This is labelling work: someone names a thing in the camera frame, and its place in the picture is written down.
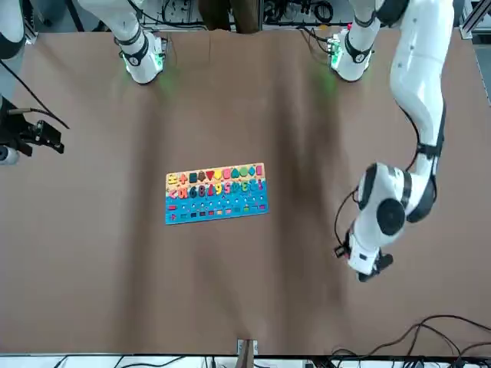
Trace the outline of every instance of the educational toy board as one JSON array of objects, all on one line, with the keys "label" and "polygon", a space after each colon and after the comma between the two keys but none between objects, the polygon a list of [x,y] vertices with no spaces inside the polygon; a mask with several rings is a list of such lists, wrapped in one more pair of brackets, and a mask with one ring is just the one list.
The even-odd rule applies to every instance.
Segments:
[{"label": "educational toy board", "polygon": [[268,212],[263,163],[166,175],[166,224],[229,219]]}]

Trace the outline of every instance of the electrical wire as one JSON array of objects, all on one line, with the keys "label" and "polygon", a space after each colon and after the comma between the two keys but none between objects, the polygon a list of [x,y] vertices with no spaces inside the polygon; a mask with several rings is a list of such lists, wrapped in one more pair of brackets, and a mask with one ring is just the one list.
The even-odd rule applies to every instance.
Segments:
[{"label": "electrical wire", "polygon": [[277,1],[270,1],[267,2],[266,8],[269,4],[272,4],[274,6],[273,10],[271,9],[266,9],[264,14],[263,14],[263,21],[266,24],[274,24],[283,17],[283,15],[286,14],[286,9],[288,7],[288,1],[287,0],[277,0]]},{"label": "electrical wire", "polygon": [[[169,47],[169,44],[170,44],[170,47],[172,48],[172,50],[174,51],[174,57],[176,58],[174,60],[174,66],[177,66],[177,50],[176,50],[176,45],[174,44],[174,41],[172,39],[172,35],[169,34],[169,40],[170,42],[167,42],[167,45],[166,45],[166,54],[167,54],[167,48]],[[211,38],[209,39],[209,53],[211,52]]]},{"label": "electrical wire", "polygon": [[[278,27],[319,27],[323,25],[322,23],[319,23],[318,21],[313,22],[313,21],[279,21],[279,22],[272,22],[268,23],[266,22],[265,24],[267,25],[276,25]],[[331,22],[328,25],[329,26],[338,26],[338,27],[346,27],[350,23],[342,22],[342,21],[335,21]]]},{"label": "electrical wire", "polygon": [[[418,131],[418,129],[416,127],[416,124],[413,122],[413,120],[410,118],[410,116],[406,113],[406,111],[403,110],[403,112],[406,115],[407,119],[410,121],[411,126],[414,129],[414,134],[416,135],[416,143],[419,146],[420,145],[420,132]],[[409,163],[409,165],[406,167],[406,170],[405,171],[407,171],[411,167],[413,167],[414,163],[416,162],[416,158],[417,158],[417,149],[414,150],[413,159],[411,160],[411,162]]]},{"label": "electrical wire", "polygon": [[402,368],[417,368],[418,364],[422,364],[424,366],[425,363],[432,363],[440,366],[437,362],[430,362],[424,356],[419,356],[415,360],[405,360]]},{"label": "electrical wire", "polygon": [[339,234],[338,234],[339,215],[341,214],[341,210],[343,209],[344,205],[346,204],[346,201],[348,201],[350,197],[354,196],[356,191],[358,191],[358,186],[355,189],[353,189],[351,192],[349,192],[349,194],[343,199],[343,202],[338,207],[338,211],[336,212],[336,216],[334,217],[334,234],[336,235],[336,239],[338,240],[339,245],[343,245],[341,239],[339,238]]},{"label": "electrical wire", "polygon": [[324,47],[321,45],[321,41],[323,41],[323,42],[325,42],[325,43],[327,44],[327,42],[328,42],[327,38],[324,38],[324,39],[322,40],[322,38],[320,38],[320,37],[318,37],[318,36],[317,36],[317,33],[315,33],[315,29],[313,29],[313,28],[311,29],[311,32],[312,32],[312,34],[314,35],[314,38],[315,38],[315,40],[317,41],[317,45],[319,46],[319,48],[320,48],[321,50],[323,50],[323,52],[325,52],[326,54],[329,54],[328,49],[327,49],[327,48],[324,48]]},{"label": "electrical wire", "polygon": [[42,113],[43,115],[46,115],[47,117],[55,119],[56,121],[60,121],[53,113],[49,113],[48,111],[44,111],[41,109],[35,109],[35,108],[28,107],[25,109],[13,109],[13,110],[7,111],[8,115],[22,115],[24,113]]},{"label": "electrical wire", "polygon": [[297,29],[300,29],[300,30],[303,30],[305,32],[307,32],[311,37],[315,38],[317,41],[320,41],[320,42],[324,42],[324,43],[328,43],[328,40],[327,38],[323,38],[321,36],[317,36],[317,34],[315,33],[315,31],[312,29],[312,30],[309,30],[305,25],[299,25],[297,27]]},{"label": "electrical wire", "polygon": [[125,357],[126,357],[126,355],[122,355],[122,356],[120,357],[120,359],[117,361],[117,363],[116,363],[116,365],[114,366],[114,368],[117,368],[117,366],[119,366],[119,365],[120,365],[121,361],[122,361],[122,360],[123,360]]},{"label": "electrical wire", "polygon": [[140,27],[143,28],[145,31],[149,31],[150,33],[156,33],[162,31],[158,28],[150,27],[149,25],[140,25]]},{"label": "electrical wire", "polygon": [[351,199],[353,199],[353,202],[355,202],[357,205],[360,204],[360,201],[358,201],[354,196],[358,193],[358,188],[353,192],[351,195]]},{"label": "electrical wire", "polygon": [[457,357],[457,359],[455,359],[455,361],[449,365],[449,368],[454,367],[462,359],[463,355],[465,353],[467,353],[469,350],[474,349],[476,347],[487,347],[487,346],[491,346],[491,342],[485,341],[482,343],[473,343],[472,345],[469,345],[468,347],[466,347],[462,350],[462,353],[460,353],[460,355]]},{"label": "electrical wire", "polygon": [[61,358],[61,360],[59,360],[53,368],[59,368],[59,366],[66,360],[68,359],[69,355],[65,355],[63,358]]},{"label": "electrical wire", "polygon": [[307,44],[310,55],[315,60],[315,62],[319,63],[320,65],[328,66],[329,65],[328,62],[327,61],[324,62],[323,60],[319,60],[318,55],[314,52],[314,48],[312,47],[312,45],[310,43],[311,33],[308,32],[308,38],[307,38],[307,37],[305,37],[303,28],[301,28],[299,31],[300,31],[300,35],[302,35],[302,38],[304,39],[305,43]]},{"label": "electrical wire", "polygon": [[[326,8],[329,12],[329,16],[328,17],[325,17],[323,15],[320,14],[319,12],[319,9],[320,8]],[[332,8],[332,5],[330,2],[326,2],[326,1],[323,1],[323,2],[318,2],[315,6],[314,6],[314,16],[323,24],[325,25],[328,25],[331,21],[332,21],[332,18],[334,17],[334,9]]]},{"label": "electrical wire", "polygon": [[134,2],[131,0],[127,0],[128,4],[130,4],[131,8],[134,9],[137,13],[140,13],[144,15],[145,17],[149,18],[152,21],[155,21],[156,25],[168,25],[170,27],[175,27],[175,28],[183,28],[183,29],[192,29],[192,28],[202,28],[206,29],[206,27],[203,25],[202,22],[200,21],[193,21],[190,23],[175,23],[175,22],[170,22],[170,21],[160,21],[151,15],[148,15],[146,12],[144,12],[142,9],[138,8]]},{"label": "electrical wire", "polygon": [[421,322],[417,323],[417,324],[413,324],[411,327],[409,327],[409,329],[407,329],[403,335],[399,338],[397,338],[396,340],[394,341],[391,341],[389,343],[383,343],[377,347],[375,347],[370,353],[368,354],[365,354],[363,356],[360,356],[360,355],[357,355],[356,353],[348,350],[348,349],[345,349],[345,348],[341,348],[341,349],[336,349],[335,351],[333,351],[331,353],[331,359],[334,359],[336,360],[337,358],[337,354],[339,353],[349,353],[351,354],[352,356],[347,356],[347,357],[340,357],[340,360],[338,362],[338,365],[337,365],[337,368],[341,365],[341,363],[345,360],[363,360],[363,359],[367,359],[369,357],[372,357],[377,351],[385,348],[385,347],[391,347],[393,345],[397,345],[399,343],[401,343],[403,340],[406,339],[406,337],[410,334],[410,332],[412,330],[414,330],[416,328],[416,332],[414,334],[414,338],[413,338],[413,341],[411,342],[411,345],[410,345],[410,349],[407,351],[407,355],[406,355],[406,358],[404,359],[404,365],[403,367],[406,367],[408,363],[413,363],[414,361],[407,361],[407,359],[410,357],[410,355],[412,354],[413,352],[413,349],[414,349],[414,345],[416,344],[416,341],[417,341],[417,338],[419,336],[419,332],[420,332],[420,329],[421,328],[426,328],[428,330],[432,330],[434,333],[438,334],[438,336],[442,337],[446,342],[447,344],[449,344],[450,348],[451,347],[455,347],[457,352],[459,353],[459,356],[457,357],[457,359],[455,360],[454,363],[452,363],[450,365],[450,368],[452,368],[452,366],[458,361],[458,360],[461,360],[463,355],[475,348],[475,347],[481,347],[481,346],[491,346],[491,342],[483,342],[483,343],[475,343],[475,344],[472,344],[472,345],[469,345],[468,347],[466,347],[465,349],[463,350],[460,350],[459,347],[449,338],[447,337],[445,334],[439,332],[436,328],[434,327],[431,327],[431,326],[428,326],[427,324],[425,324],[425,322],[429,321],[429,320],[435,320],[435,319],[441,319],[441,318],[450,318],[450,319],[455,319],[455,320],[461,320],[463,322],[466,322],[468,324],[471,324],[473,325],[474,327],[478,327],[482,330],[485,330],[486,332],[490,332],[491,333],[491,327],[489,326],[486,326],[484,324],[479,324],[473,320],[470,320],[468,318],[465,318],[465,317],[461,317],[461,316],[457,316],[455,314],[434,314],[434,315],[431,315],[431,316],[428,316],[428,317],[425,317]]},{"label": "electrical wire", "polygon": [[166,362],[166,363],[163,363],[163,364],[151,364],[151,363],[132,363],[132,364],[128,364],[126,366],[121,366],[120,368],[130,368],[132,366],[152,366],[153,368],[163,368],[165,366],[169,366],[170,364],[176,362],[177,360],[181,360],[181,359],[184,359],[185,356],[179,356],[177,357],[176,359],[172,359],[170,360],[169,362]]},{"label": "electrical wire", "polygon": [[433,158],[433,162],[431,163],[431,172],[432,173],[430,174],[430,181],[431,181],[431,184],[433,185],[433,203],[435,203],[437,201],[437,198],[438,198],[437,178],[435,175],[433,175],[435,161],[436,161],[436,159]]},{"label": "electrical wire", "polygon": [[57,117],[51,110],[49,110],[46,105],[39,99],[38,96],[36,96],[36,94],[31,90],[31,88],[29,88],[29,86],[10,68],[8,67],[8,65],[6,63],[4,63],[3,60],[0,60],[0,64],[6,69],[7,72],[9,72],[20,84],[22,84],[22,86],[26,89],[27,92],[30,93],[30,95],[38,102],[38,104],[40,104],[44,109],[45,111],[42,112],[44,113],[45,115],[48,115],[49,117],[55,119],[56,121],[58,121],[63,127],[67,128],[67,129],[70,129],[70,127],[62,120],[60,119],[59,117]]},{"label": "electrical wire", "polygon": [[[302,5],[302,1],[304,0],[288,0],[290,4]],[[326,0],[318,0],[317,2],[310,2],[310,6],[321,4],[323,2],[327,2]]]},{"label": "electrical wire", "polygon": [[[466,322],[468,324],[473,325],[474,327],[478,327],[478,328],[480,328],[482,330],[485,330],[485,331],[491,333],[491,327],[486,326],[484,324],[478,324],[477,322],[475,322],[473,320],[470,320],[470,319],[465,318],[465,317],[457,316],[455,314],[434,314],[432,316],[429,316],[429,317],[424,318],[420,322],[420,324],[425,324],[425,322],[427,322],[429,320],[436,320],[436,319],[441,319],[441,318],[450,318],[450,319],[454,319],[454,320],[461,320],[462,322]],[[411,348],[407,352],[407,355],[410,355],[413,352],[414,344],[416,343],[416,339],[417,339],[417,336],[418,336],[419,333],[420,333],[420,327],[418,326],[418,328],[416,329],[416,333],[414,334],[413,341],[411,343]]]},{"label": "electrical wire", "polygon": [[170,3],[170,0],[166,0],[166,4],[162,6],[162,19],[163,19],[163,21],[167,21],[166,10],[167,10],[167,6],[169,5],[169,3]]}]

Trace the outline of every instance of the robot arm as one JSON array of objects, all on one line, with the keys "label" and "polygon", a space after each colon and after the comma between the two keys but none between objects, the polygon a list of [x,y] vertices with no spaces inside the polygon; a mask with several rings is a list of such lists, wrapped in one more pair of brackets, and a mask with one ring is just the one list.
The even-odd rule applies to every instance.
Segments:
[{"label": "robot arm", "polygon": [[[0,60],[13,58],[24,44],[24,20],[19,0],[0,2]],[[0,94],[0,165],[16,164],[19,153],[32,155],[31,145],[64,152],[61,133],[44,120],[35,125],[24,118],[32,109],[18,109]]]},{"label": "robot arm", "polygon": [[0,59],[13,58],[24,44],[24,21],[19,0],[0,2]]},{"label": "robot arm", "polygon": [[144,31],[128,0],[79,0],[114,35],[131,77],[139,84],[151,82],[163,69],[166,40]]},{"label": "robot arm", "polygon": [[[356,6],[361,3],[351,2]],[[390,69],[390,90],[417,131],[417,148],[413,172],[375,163],[361,178],[358,186],[361,211],[344,244],[336,249],[338,257],[348,256],[348,265],[358,272],[360,281],[392,263],[392,257],[382,255],[381,248],[401,235],[406,221],[424,219],[436,199],[446,114],[441,73],[453,27],[452,0],[377,0],[374,11],[379,21],[397,25],[401,30]],[[367,40],[365,49],[347,46],[357,44],[356,34],[341,33],[331,66],[344,79],[355,81],[366,69],[370,51],[364,51],[371,49],[374,23],[367,25],[366,31],[357,30],[361,36],[356,37]],[[351,30],[354,28],[364,27],[355,22]]]}]

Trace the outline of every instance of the number puzzle piece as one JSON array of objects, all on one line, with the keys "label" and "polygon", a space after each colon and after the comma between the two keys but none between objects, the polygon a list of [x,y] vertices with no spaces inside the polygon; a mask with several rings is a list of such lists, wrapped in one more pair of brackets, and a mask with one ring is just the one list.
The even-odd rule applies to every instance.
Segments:
[{"label": "number puzzle piece", "polygon": [[240,185],[237,182],[232,183],[232,193],[237,193],[240,189]]},{"label": "number puzzle piece", "polygon": [[177,184],[177,175],[169,174],[169,176],[167,176],[167,184],[169,184],[170,186]]},{"label": "number puzzle piece", "polygon": [[179,188],[179,198],[187,198],[187,188]]}]

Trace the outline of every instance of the blue puzzle board section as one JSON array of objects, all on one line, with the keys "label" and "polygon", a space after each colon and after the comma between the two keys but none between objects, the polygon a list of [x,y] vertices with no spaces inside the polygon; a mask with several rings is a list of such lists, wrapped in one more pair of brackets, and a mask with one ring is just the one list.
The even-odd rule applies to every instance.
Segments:
[{"label": "blue puzzle board section", "polygon": [[166,197],[166,224],[184,224],[234,217],[261,215],[268,213],[268,193],[266,181],[262,180],[262,189],[242,191],[240,187],[236,192],[208,196],[209,186],[206,185],[206,194],[190,198],[172,199]]}]

